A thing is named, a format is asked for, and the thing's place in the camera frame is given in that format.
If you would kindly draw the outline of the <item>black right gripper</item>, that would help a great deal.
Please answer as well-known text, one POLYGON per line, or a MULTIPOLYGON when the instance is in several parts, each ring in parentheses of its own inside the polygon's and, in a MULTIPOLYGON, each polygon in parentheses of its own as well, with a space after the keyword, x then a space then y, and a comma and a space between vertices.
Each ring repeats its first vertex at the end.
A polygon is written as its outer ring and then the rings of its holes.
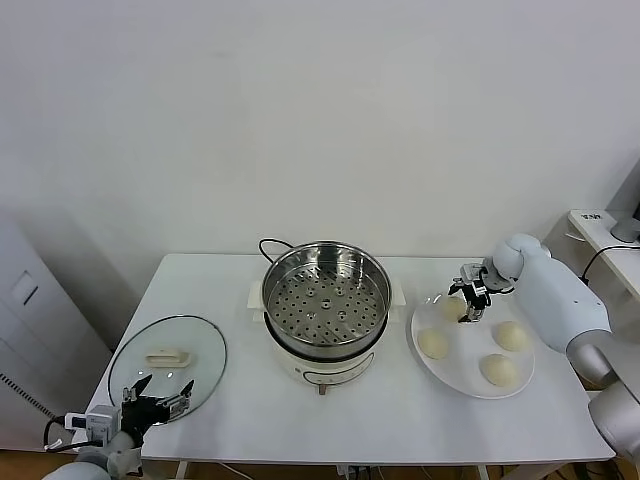
POLYGON ((482 280, 472 280, 464 284, 461 279, 454 279, 453 284, 449 287, 448 295, 453 296, 461 289, 467 305, 465 313, 459 319, 459 322, 478 322, 482 318, 485 308, 491 305, 489 291, 482 280))

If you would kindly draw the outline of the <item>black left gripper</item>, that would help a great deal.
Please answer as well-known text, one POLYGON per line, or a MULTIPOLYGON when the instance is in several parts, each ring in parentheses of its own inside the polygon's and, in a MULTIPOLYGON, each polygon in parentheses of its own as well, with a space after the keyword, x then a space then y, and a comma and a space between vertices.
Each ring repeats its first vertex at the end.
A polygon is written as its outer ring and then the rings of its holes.
POLYGON ((149 374, 123 389, 121 430, 133 441, 143 441, 152 426, 166 424, 170 416, 181 416, 190 408, 193 380, 178 394, 160 398, 143 395, 151 379, 149 374))

